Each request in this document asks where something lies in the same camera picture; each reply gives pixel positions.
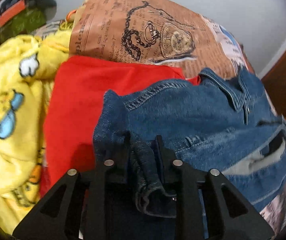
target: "triangular cutout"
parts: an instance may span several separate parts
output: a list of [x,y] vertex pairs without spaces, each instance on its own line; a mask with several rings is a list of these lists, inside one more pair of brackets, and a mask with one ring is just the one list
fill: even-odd
[[58,216],[63,196],[66,190],[66,185],[61,185],[58,190],[49,198],[49,200],[43,205],[40,212],[48,215],[52,218]]
[[228,214],[231,218],[245,215],[248,212],[244,204],[233,194],[233,192],[229,190],[228,187],[223,186],[222,193],[227,205]]

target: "green fabric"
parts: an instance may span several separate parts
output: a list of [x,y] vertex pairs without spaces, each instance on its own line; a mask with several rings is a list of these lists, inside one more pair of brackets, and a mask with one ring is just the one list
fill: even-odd
[[30,34],[46,24],[44,13],[38,8],[26,8],[0,28],[0,44],[19,34]]

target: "white baseboard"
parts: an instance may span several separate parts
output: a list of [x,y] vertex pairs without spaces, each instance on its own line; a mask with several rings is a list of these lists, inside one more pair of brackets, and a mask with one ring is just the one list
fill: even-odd
[[278,62],[278,60],[281,58],[281,56],[284,54],[285,51],[286,51],[286,39],[284,40],[278,51],[275,53],[275,55],[272,57],[270,62],[258,74],[258,77],[260,79],[264,77],[271,70],[271,68]]

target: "yellow blanket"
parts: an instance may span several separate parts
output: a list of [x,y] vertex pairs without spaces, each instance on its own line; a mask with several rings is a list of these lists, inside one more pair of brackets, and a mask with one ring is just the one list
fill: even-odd
[[42,125],[70,36],[19,35],[0,46],[0,226],[10,234],[39,199]]

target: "metal screw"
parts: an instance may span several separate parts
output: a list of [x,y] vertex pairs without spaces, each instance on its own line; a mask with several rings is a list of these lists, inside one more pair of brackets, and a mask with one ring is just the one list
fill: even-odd
[[114,164],[114,161],[113,160],[106,160],[105,162],[104,162],[104,165],[105,166],[112,166]]
[[174,166],[182,166],[183,162],[181,160],[174,160],[173,165]]
[[217,170],[217,169],[212,169],[212,170],[210,170],[210,173],[211,173],[213,176],[219,176],[219,175],[220,175],[220,172],[219,172],[219,170]]
[[67,174],[70,176],[74,176],[75,174],[77,174],[77,170],[76,169],[70,169],[67,171]]

